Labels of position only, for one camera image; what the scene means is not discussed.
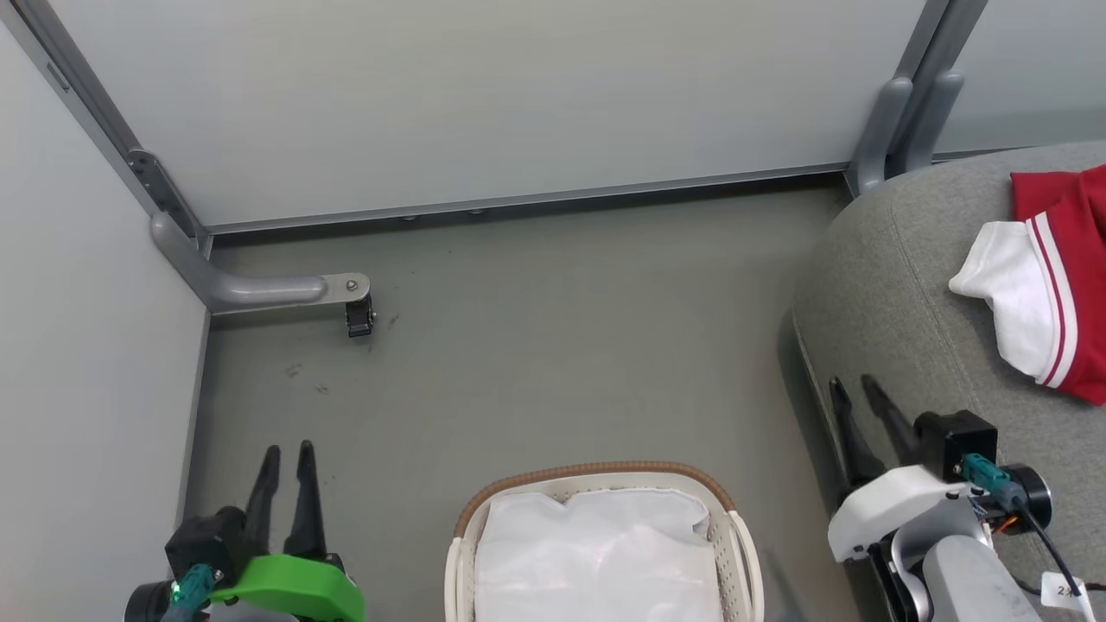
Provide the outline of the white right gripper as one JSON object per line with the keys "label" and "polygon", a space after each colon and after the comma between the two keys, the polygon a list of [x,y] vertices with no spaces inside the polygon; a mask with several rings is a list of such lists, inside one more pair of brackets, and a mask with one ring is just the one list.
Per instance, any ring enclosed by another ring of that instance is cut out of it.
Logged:
{"label": "white right gripper", "polygon": [[830,520],[830,551],[839,563],[868,558],[868,548],[893,537],[893,559],[927,554],[947,536],[978,538],[978,516],[964,483],[949,484],[921,466],[918,438],[909,422],[870,374],[860,387],[874,417],[881,422],[897,462],[886,471],[853,417],[853,404],[838,377],[830,398],[839,437],[845,485],[838,511]]}

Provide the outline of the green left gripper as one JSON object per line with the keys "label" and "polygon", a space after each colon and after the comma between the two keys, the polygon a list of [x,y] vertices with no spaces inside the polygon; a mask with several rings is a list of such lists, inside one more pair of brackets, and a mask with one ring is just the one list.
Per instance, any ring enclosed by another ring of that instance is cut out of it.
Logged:
{"label": "green left gripper", "polygon": [[299,449],[299,493],[283,554],[269,554],[271,507],[279,488],[280,464],[280,447],[269,446],[246,501],[246,545],[257,558],[246,563],[237,583],[213,590],[210,602],[228,605],[234,600],[313,621],[364,621],[365,598],[359,587],[343,569],[324,562],[327,537],[312,440],[302,440]]}

